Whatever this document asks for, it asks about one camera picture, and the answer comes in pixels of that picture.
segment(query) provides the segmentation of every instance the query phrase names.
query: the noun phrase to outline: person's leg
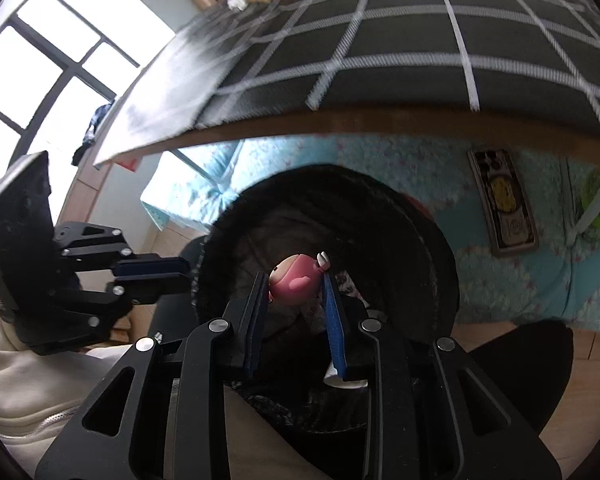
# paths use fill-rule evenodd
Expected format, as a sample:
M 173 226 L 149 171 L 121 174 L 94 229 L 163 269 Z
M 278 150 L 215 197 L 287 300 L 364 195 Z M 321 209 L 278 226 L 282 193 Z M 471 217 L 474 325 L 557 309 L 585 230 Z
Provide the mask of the person's leg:
M 560 321 L 539 321 L 489 341 L 470 355 L 540 433 L 571 376 L 573 332 Z
M 202 252 L 204 237 L 190 241 L 180 256 L 195 269 Z M 162 334 L 162 341 L 173 341 L 187 337 L 199 325 L 198 314 L 191 304 L 191 291 L 181 294 L 169 294 L 158 300 L 154 317 L 149 326 L 149 335 Z

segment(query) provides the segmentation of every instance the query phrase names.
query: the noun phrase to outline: pink figurine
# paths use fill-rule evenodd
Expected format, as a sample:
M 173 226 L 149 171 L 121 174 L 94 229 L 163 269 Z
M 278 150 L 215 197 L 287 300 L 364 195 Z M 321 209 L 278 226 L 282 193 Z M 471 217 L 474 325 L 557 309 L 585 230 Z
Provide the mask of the pink figurine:
M 276 265 L 269 276 L 269 298 L 285 305 L 297 305 L 315 296 L 322 274 L 331 266 L 323 251 L 314 260 L 306 254 L 294 254 Z

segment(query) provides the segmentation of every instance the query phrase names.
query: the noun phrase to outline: window frame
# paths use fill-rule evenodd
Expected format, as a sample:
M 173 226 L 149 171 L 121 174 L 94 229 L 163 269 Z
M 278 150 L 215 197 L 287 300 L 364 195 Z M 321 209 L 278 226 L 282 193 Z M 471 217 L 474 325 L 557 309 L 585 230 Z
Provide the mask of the window frame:
M 83 83 L 85 83 L 85 85 L 87 85 L 93 91 L 100 94 L 110 103 L 114 101 L 117 94 L 112 89 L 107 87 L 104 83 L 102 83 L 99 79 L 97 79 L 95 76 L 91 75 L 91 73 L 88 72 L 87 69 L 85 69 L 82 66 L 87 61 L 87 59 L 89 59 L 91 54 L 93 54 L 101 44 L 109 44 L 135 68 L 140 68 L 140 64 L 135 59 L 129 56 L 129 54 L 127 54 L 124 50 L 117 46 L 117 44 L 114 41 L 107 37 L 106 34 L 102 33 L 91 22 L 85 19 L 85 17 L 81 15 L 80 12 L 75 10 L 66 1 L 57 0 L 64 8 L 69 10 L 69 12 L 71 12 L 75 17 L 81 20 L 81 22 L 87 25 L 93 32 L 95 32 L 99 36 L 99 39 L 84 54 L 84 56 L 82 56 L 82 59 L 80 61 L 74 61 L 71 57 L 62 52 L 62 50 L 56 47 L 53 43 L 44 38 L 33 27 L 31 27 L 18 17 L 19 10 L 24 5 L 26 5 L 28 1 L 29 0 L 24 0 L 22 3 L 20 3 L 20 5 L 10 14 L 8 19 L 0 25 L 0 35 L 6 28 L 13 27 L 13 29 L 18 34 L 20 34 L 26 41 L 32 44 L 33 47 L 38 49 L 53 63 L 58 65 L 62 69 L 62 72 L 59 75 L 56 82 L 51 87 L 51 89 L 49 90 L 49 92 L 43 97 L 42 101 L 40 101 L 40 104 L 36 108 L 36 111 L 33 114 L 33 117 L 29 121 L 29 124 L 26 128 L 21 127 L 19 124 L 17 124 L 15 121 L 13 121 L 11 118 L 9 118 L 7 115 L 0 111 L 0 120 L 20 136 L 20 139 L 18 140 L 18 143 L 16 144 L 16 147 L 11 155 L 9 166 L 13 164 L 16 160 L 18 160 L 21 156 L 26 155 L 27 151 L 31 146 L 31 143 L 38 134 L 40 126 L 42 126 L 43 121 L 45 120 L 53 105 L 56 103 L 56 100 L 62 93 L 62 90 L 64 90 L 64 88 L 69 84 L 69 81 L 71 81 L 72 78 L 77 77 Z

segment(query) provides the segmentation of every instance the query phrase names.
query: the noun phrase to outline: white toy ear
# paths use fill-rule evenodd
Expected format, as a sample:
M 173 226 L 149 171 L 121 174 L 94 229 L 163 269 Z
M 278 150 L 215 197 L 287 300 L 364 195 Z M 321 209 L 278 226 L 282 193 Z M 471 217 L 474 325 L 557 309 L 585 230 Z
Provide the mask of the white toy ear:
M 329 267 L 331 267 L 331 262 L 329 261 L 329 257 L 327 256 L 327 253 L 322 251 L 321 253 L 318 254 L 317 259 L 318 259 L 318 267 L 320 267 L 320 270 L 322 272 L 327 272 L 327 270 L 329 270 Z

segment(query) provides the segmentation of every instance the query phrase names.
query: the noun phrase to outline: checkered tablecloth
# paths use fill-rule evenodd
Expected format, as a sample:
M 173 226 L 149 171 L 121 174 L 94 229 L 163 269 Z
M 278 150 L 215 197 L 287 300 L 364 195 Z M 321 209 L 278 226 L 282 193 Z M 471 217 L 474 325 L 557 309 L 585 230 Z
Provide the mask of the checkered tablecloth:
M 600 139 L 592 0 L 273 0 L 201 13 L 119 106 L 149 144 L 245 118 L 358 104 L 494 110 Z

